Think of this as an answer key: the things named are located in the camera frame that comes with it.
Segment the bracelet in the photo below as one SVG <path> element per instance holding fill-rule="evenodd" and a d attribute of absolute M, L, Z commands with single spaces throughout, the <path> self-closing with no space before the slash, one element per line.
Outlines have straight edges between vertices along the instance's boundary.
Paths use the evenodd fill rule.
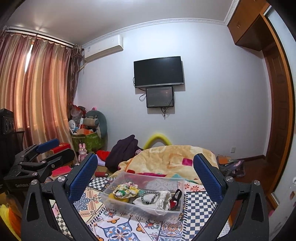
<path fill-rule="evenodd" d="M 144 196 L 147 195 L 147 194 L 155 194 L 154 197 L 151 199 L 151 202 L 148 202 L 148 201 L 145 201 L 144 200 Z M 143 203 L 145 204 L 152 204 L 154 202 L 154 199 L 160 195 L 160 192 L 156 192 L 156 191 L 146 191 L 146 192 L 143 192 L 143 194 L 141 195 L 141 200 Z"/>

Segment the rabbit doll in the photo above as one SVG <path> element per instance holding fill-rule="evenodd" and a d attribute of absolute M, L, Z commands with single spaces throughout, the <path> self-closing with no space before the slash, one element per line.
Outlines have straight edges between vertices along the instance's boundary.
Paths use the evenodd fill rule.
<path fill-rule="evenodd" d="M 83 161 L 83 159 L 87 155 L 87 150 L 85 148 L 85 143 L 83 143 L 82 145 L 79 144 L 79 151 L 78 152 L 79 152 L 78 162 L 81 163 Z"/>

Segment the speaker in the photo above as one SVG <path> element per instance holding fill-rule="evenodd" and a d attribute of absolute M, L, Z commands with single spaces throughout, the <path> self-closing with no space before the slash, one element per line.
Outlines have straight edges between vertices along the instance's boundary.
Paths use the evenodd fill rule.
<path fill-rule="evenodd" d="M 0 109 L 0 135 L 6 135 L 14 132 L 14 114 L 7 109 Z"/>

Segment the clear storage bin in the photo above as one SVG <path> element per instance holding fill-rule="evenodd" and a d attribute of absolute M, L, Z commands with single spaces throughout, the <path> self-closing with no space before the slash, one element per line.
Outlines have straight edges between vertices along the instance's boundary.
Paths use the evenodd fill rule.
<path fill-rule="evenodd" d="M 155 209 L 148 208 L 145 206 L 138 206 L 132 203 L 126 203 L 109 198 L 109 194 L 114 191 L 114 189 L 119 184 L 124 184 L 127 182 L 133 182 L 138 184 L 140 190 L 145 191 L 160 191 L 168 190 L 175 194 L 177 189 L 182 191 L 182 196 L 179 201 L 179 205 L 174 211 L 166 210 L 161 215 L 155 212 Z M 177 222 L 180 213 L 183 209 L 184 200 L 184 179 L 183 178 L 166 178 L 166 177 L 153 177 L 132 174 L 127 172 L 122 172 L 119 176 L 114 179 L 114 181 L 102 192 L 102 201 L 106 208 L 116 210 L 121 213 L 133 214 L 143 218 L 149 218 L 153 220 L 166 221 L 175 223 Z"/>

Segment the black and white checkered pattern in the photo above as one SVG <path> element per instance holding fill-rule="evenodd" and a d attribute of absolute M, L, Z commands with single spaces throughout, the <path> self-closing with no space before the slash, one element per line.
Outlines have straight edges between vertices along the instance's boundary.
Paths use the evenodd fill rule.
<path fill-rule="evenodd" d="M 66 226 L 66 224 L 65 224 L 65 222 L 64 222 L 64 220 L 63 220 L 63 218 L 61 216 L 61 214 L 58 214 L 57 217 L 56 217 L 56 219 L 57 219 L 57 223 L 58 223 L 58 225 L 59 225 L 62 233 L 64 235 L 70 237 L 70 238 L 73 238 L 72 235 L 71 235 L 71 233 L 69 232 L 69 230 L 68 230 L 68 228 L 67 228 L 67 226 Z"/>
<path fill-rule="evenodd" d="M 182 240 L 190 241 L 207 222 L 217 203 L 212 202 L 206 191 L 187 192 L 184 195 L 184 228 Z M 219 237 L 229 231 L 228 222 Z"/>
<path fill-rule="evenodd" d="M 106 185 L 110 184 L 113 180 L 114 178 L 111 177 L 96 177 L 87 186 L 103 192 L 106 189 Z"/>

